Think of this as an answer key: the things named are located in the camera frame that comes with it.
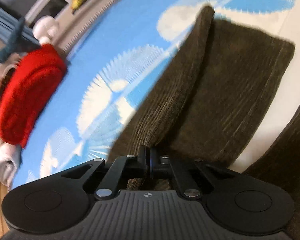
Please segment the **dark brown corduroy pants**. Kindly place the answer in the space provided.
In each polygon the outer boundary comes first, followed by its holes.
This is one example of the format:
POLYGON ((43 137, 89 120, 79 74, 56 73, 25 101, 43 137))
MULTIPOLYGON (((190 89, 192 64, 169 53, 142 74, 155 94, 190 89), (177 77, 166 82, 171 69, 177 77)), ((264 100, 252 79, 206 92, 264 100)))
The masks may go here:
POLYGON ((214 13, 210 6, 199 12, 189 36, 112 145, 109 162, 147 146, 229 167, 252 139, 295 46, 214 13))

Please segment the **grey folded quilt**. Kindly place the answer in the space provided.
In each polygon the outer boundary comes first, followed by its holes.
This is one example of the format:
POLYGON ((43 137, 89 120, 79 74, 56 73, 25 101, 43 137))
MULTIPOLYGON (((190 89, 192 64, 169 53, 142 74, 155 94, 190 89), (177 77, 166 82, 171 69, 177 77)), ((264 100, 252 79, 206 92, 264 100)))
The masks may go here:
MULTIPOLYGON (((4 81, 10 79, 20 61, 20 56, 13 53, 7 61, 0 63, 0 93, 5 90, 4 81)), ((8 144, 0 137, 0 183, 10 188, 20 165, 21 147, 8 144)))

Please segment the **blue white patterned bedsheet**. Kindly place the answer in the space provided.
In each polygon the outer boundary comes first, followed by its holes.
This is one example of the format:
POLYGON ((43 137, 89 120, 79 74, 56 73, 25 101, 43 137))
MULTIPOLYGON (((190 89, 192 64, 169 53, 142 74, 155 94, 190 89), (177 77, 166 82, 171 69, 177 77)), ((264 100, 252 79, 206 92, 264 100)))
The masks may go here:
POLYGON ((234 169, 259 157, 300 102, 300 0, 115 0, 70 53, 68 73, 36 123, 13 186, 107 159, 205 5, 217 18, 296 45, 275 101, 234 169))

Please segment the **red knitted garment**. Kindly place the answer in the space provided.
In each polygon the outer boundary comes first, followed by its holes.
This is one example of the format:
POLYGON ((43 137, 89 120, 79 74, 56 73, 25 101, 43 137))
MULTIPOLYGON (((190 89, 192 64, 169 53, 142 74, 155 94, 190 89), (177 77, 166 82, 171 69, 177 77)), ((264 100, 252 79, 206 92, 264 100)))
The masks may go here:
POLYGON ((0 102, 0 137, 25 148, 38 116, 65 76, 67 67, 51 44, 24 56, 0 102))

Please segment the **dark teal plush toy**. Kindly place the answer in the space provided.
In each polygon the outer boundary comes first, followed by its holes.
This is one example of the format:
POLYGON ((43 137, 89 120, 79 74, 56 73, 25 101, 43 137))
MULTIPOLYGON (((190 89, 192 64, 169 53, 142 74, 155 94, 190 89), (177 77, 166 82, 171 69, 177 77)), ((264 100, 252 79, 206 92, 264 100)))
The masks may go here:
POLYGON ((23 36, 24 27, 25 19, 21 17, 11 32, 6 46, 0 49, 0 63, 7 61, 13 53, 30 52, 40 48, 40 44, 36 39, 33 40, 23 36))

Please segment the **white plush toy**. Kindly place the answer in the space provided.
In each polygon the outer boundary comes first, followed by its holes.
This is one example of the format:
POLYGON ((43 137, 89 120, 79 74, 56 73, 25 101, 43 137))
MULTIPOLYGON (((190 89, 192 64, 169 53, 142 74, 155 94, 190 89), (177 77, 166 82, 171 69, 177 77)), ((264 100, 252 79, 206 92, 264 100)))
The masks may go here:
POLYGON ((33 36, 40 45, 50 44, 59 31, 59 23, 52 16, 41 17, 33 26, 33 36))

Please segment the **blue curtain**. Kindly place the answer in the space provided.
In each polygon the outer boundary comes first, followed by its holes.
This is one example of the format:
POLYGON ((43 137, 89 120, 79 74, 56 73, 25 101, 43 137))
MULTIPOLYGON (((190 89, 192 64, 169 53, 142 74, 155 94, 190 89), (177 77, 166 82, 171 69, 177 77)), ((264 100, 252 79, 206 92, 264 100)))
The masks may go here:
POLYGON ((18 20, 0 7, 0 40, 7 44, 8 38, 15 28, 18 20))

